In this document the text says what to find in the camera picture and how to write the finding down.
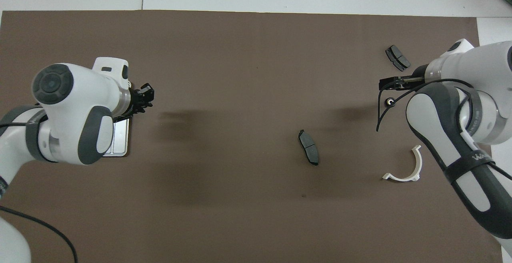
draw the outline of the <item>brown table surface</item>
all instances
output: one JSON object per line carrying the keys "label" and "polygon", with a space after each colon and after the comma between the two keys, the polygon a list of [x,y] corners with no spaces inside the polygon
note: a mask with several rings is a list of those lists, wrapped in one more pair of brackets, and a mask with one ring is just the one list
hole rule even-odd
{"label": "brown table surface", "polygon": [[[85,262],[500,262],[426,147],[417,182],[406,100],[375,132],[379,79],[409,75],[475,18],[190,11],[4,12],[2,113],[31,104],[47,65],[128,60],[154,107],[130,153],[91,166],[33,161],[1,204],[55,225]],[[384,50],[412,63],[400,73]],[[399,92],[387,92],[397,97]],[[298,132],[316,141],[310,165]],[[51,231],[2,214],[33,262],[69,262]]]}

